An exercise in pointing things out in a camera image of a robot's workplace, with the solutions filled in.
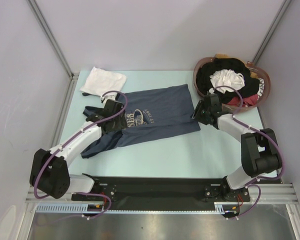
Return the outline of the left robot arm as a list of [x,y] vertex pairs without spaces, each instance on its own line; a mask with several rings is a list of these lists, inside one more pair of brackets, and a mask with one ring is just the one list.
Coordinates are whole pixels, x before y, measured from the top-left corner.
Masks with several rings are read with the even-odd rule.
[[84,124],[64,142],[50,148],[39,149],[33,156],[29,183],[36,199],[59,199],[65,194],[85,195],[90,200],[100,196],[101,188],[92,177],[70,174],[69,166],[90,144],[105,134],[127,127],[125,110],[127,96],[118,91],[124,101],[117,101],[108,91],[101,96],[103,108],[86,118]]

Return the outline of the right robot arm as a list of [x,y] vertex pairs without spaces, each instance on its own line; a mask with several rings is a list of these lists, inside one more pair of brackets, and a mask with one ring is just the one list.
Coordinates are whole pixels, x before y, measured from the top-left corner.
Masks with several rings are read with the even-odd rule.
[[222,109],[217,94],[208,94],[195,107],[192,119],[210,125],[229,134],[240,143],[241,166],[222,180],[221,196],[232,201],[239,189],[270,177],[265,174],[280,170],[284,172],[283,157],[276,135],[270,128],[256,129],[240,120],[229,111]]

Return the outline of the white graphic tank top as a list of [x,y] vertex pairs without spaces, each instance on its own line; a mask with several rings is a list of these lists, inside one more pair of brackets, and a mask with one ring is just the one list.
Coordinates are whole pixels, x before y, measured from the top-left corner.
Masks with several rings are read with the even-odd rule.
[[127,81],[124,74],[93,67],[80,91],[101,97],[108,91],[121,91]]

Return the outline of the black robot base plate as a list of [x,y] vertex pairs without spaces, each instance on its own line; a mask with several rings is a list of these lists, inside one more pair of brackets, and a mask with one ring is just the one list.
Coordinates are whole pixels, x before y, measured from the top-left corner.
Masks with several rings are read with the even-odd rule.
[[223,178],[144,178],[94,176],[92,195],[72,195],[72,201],[102,201],[97,194],[111,199],[115,209],[199,210],[216,202],[236,205],[251,200],[246,188],[225,190]]

